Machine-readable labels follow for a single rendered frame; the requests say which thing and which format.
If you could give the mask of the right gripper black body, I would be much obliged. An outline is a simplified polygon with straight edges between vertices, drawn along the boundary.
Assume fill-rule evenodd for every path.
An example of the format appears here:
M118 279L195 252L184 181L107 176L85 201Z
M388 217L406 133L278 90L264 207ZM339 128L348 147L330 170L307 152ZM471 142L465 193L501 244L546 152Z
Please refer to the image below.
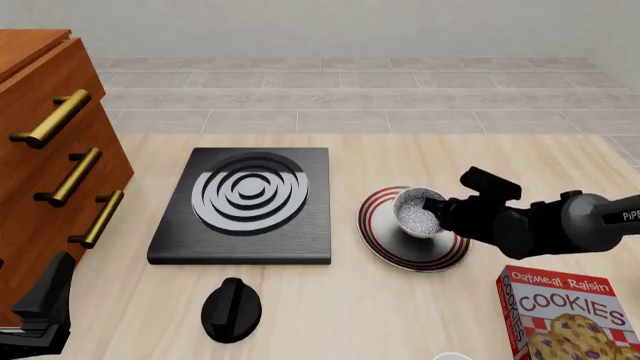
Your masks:
M446 200L439 213L440 226L458 236L493 243L493 207L480 197Z

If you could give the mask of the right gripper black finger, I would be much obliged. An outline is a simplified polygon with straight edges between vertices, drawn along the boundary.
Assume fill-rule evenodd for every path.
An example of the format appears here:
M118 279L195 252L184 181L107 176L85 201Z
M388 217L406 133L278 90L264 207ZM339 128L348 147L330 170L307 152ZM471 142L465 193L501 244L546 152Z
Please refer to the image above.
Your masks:
M423 209L427 212L432 213L439 222L448 221L448 217L449 217L448 200L426 198L423 204Z

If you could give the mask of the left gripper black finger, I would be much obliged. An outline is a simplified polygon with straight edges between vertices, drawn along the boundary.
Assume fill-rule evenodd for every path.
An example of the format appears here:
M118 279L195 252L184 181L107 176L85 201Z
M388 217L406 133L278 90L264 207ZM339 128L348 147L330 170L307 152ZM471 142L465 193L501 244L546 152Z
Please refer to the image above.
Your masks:
M71 328L69 296L76 260L59 252L36 284L11 308L21 318L22 331L44 331L49 326Z

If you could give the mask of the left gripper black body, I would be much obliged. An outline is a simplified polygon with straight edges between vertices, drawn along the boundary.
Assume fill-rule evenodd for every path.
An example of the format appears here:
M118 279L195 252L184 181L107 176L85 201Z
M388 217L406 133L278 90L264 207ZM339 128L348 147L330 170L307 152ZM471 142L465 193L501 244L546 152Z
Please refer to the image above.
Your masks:
M48 356L63 352L70 336L70 320L26 325L34 328L0 327L0 356Z

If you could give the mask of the speckled black white bowl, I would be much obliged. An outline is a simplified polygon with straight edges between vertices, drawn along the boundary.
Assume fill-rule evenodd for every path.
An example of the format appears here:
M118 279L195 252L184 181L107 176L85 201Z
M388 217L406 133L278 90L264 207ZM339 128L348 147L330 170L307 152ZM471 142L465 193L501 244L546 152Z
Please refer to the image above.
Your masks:
M442 231L436 216L423 209L426 200L445 200L429 188L407 188L393 200L393 213L399 227L410 236L430 238Z

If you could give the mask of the plate with red rings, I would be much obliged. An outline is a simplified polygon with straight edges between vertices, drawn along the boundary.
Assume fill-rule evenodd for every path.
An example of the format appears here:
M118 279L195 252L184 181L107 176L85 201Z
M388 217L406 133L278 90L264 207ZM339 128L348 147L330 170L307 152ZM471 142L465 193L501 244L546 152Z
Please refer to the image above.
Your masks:
M401 229L393 213L393 202L406 186L390 186L372 192L361 203L357 229L367 247L380 259L413 272L442 272L462 263L472 241L447 230L426 239Z

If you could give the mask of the oatmeal raisin cookies box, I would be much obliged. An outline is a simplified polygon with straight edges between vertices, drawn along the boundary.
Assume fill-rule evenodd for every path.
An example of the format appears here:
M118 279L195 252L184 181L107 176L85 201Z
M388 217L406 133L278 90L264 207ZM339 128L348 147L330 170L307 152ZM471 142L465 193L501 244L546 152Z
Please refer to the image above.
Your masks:
M496 287L513 360L640 360L606 278L508 265Z

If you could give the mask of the flat black stove plate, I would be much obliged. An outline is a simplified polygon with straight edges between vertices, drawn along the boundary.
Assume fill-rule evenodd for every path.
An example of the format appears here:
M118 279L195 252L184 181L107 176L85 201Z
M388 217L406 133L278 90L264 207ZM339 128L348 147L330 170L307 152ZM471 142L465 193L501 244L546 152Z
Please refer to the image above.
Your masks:
M330 264L328 149L193 149L147 260L152 265Z

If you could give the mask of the wooden drawer, smallest front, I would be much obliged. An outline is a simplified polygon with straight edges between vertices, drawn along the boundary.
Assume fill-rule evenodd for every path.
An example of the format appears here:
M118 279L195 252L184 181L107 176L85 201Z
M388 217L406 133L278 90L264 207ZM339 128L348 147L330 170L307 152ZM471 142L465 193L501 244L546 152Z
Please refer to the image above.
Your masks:
M101 157L89 170L64 206L34 200L34 194L51 193L79 164L69 155L97 148ZM18 326L11 308L40 278L49 262L61 251L80 260L85 248L67 241L82 235L102 209L98 196L122 191L133 169L117 141L91 145L77 140L45 152L29 162L14 164L0 172L0 326Z

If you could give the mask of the wooden drawer, mid-size front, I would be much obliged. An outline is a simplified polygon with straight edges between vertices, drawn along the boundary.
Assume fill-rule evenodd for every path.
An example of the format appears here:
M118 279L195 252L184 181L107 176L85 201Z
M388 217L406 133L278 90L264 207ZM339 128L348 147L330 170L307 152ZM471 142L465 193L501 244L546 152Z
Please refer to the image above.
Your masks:
M84 115L72 122L75 125L72 129L73 137L69 140L64 140L60 146L70 145L77 140L91 145L112 143L114 141L120 143L105 111L100 106L87 109Z

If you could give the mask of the round black stove knob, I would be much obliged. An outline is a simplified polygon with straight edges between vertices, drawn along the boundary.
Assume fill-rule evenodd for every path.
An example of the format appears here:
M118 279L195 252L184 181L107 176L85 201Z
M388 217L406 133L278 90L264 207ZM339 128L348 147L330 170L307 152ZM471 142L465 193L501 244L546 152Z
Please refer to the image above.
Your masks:
M261 316L258 293L240 278L226 278L205 300L201 323L213 341L233 344L251 335Z

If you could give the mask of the wooden drawer, largest front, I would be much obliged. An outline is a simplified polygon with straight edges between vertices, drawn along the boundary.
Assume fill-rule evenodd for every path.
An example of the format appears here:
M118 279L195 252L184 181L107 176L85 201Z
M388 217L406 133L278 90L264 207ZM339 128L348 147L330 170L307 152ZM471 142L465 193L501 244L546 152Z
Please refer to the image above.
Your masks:
M89 106L105 95L79 38L62 41L0 85L0 204L23 185L54 149L73 137L75 125L70 122L43 149L12 142L9 135L33 131L56 110L54 98L73 95L79 89L90 93Z

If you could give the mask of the wooden cabinet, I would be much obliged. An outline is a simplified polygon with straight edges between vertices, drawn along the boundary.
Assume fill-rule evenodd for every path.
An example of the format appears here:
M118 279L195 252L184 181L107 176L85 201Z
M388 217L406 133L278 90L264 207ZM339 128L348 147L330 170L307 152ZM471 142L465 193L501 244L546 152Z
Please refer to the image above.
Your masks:
M38 61L62 41L73 38L65 29L0 29L0 85ZM79 119L91 107L102 107L102 98L93 106L87 104L71 122Z

